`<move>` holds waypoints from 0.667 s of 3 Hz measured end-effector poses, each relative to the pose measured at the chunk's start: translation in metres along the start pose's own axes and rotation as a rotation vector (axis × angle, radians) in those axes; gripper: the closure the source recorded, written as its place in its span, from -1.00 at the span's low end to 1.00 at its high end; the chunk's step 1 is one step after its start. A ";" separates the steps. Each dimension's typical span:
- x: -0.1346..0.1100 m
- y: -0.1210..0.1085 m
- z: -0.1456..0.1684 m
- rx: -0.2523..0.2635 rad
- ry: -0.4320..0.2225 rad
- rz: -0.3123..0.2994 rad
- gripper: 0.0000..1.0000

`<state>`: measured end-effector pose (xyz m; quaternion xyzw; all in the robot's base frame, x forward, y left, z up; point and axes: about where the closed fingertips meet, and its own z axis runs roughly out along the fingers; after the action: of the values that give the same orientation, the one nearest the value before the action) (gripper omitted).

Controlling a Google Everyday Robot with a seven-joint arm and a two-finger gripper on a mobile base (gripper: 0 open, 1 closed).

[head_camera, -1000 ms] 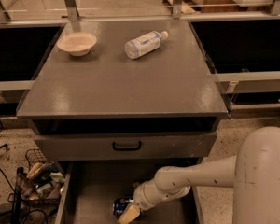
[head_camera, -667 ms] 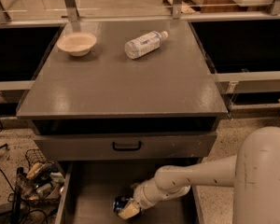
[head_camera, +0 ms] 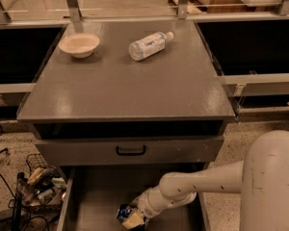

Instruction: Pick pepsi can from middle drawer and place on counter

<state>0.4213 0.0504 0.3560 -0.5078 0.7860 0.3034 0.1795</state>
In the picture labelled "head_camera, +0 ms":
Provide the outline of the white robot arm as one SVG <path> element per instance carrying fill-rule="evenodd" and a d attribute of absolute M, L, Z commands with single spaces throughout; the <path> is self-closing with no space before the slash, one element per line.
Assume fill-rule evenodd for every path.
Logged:
<path fill-rule="evenodd" d="M 117 219 L 127 230 L 145 228 L 163 211 L 210 192 L 241 195 L 240 231 L 289 231 L 289 132 L 261 135 L 240 162 L 165 174 L 156 187 L 121 206 Z"/>

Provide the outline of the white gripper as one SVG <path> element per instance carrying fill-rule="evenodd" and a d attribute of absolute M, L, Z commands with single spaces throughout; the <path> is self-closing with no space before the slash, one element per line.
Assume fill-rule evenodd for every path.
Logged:
<path fill-rule="evenodd" d="M 123 212 L 124 228 L 131 230 L 145 225 L 145 216 L 155 218 L 171 205 L 171 200 L 162 195 L 158 187 L 149 188 L 139 197 L 134 198 L 130 205 L 138 209 L 127 209 Z"/>

